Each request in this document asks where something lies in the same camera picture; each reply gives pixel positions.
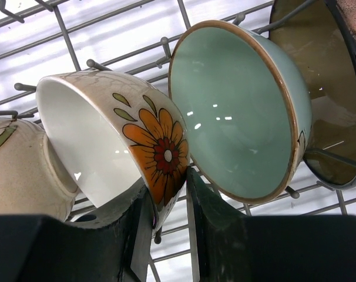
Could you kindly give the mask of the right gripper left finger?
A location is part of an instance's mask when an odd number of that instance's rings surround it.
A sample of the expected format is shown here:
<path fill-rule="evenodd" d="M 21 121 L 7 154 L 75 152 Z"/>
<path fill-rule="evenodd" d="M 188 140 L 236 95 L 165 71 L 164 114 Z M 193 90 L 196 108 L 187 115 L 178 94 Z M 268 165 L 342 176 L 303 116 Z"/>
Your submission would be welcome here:
<path fill-rule="evenodd" d="M 144 186 L 73 223 L 0 216 L 0 281 L 145 281 L 152 223 Z"/>

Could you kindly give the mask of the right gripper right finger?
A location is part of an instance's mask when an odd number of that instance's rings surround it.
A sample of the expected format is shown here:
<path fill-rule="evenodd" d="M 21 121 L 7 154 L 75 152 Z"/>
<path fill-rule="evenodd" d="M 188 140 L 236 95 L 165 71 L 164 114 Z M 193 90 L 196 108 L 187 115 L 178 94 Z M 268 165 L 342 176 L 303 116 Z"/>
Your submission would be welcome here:
<path fill-rule="evenodd" d="M 356 216 L 247 216 L 187 170 L 194 281 L 356 281 Z"/>

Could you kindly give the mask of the plain white bowl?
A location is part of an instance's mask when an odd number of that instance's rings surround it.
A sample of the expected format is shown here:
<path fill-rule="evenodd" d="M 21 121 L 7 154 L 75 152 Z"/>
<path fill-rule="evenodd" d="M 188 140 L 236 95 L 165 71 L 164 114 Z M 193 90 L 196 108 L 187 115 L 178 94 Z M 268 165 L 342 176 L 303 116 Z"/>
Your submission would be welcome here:
<path fill-rule="evenodd" d="M 143 180 L 161 228 L 190 160 L 176 105 L 145 80 L 107 70 L 43 77 L 36 102 L 54 151 L 84 195 L 100 207 Z"/>

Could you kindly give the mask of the mint green bowl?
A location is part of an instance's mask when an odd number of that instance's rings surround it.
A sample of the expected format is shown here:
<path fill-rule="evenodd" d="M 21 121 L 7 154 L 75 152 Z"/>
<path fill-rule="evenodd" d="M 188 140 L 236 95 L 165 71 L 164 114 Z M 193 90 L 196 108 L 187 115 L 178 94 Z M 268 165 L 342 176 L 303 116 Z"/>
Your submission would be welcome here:
<path fill-rule="evenodd" d="M 168 90 L 194 164 L 222 193 L 257 204 L 287 188 L 313 115 L 304 78 L 279 46 L 233 23 L 199 22 L 174 48 Z"/>

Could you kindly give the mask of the brown glazed bowl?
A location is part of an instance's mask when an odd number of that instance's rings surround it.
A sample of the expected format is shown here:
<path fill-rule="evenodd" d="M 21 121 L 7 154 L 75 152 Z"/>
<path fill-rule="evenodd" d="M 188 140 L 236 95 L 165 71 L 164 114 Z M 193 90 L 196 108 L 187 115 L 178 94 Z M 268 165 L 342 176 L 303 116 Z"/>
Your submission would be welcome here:
<path fill-rule="evenodd" d="M 356 1 L 275 1 L 270 21 L 310 92 L 306 165 L 332 189 L 356 187 Z"/>

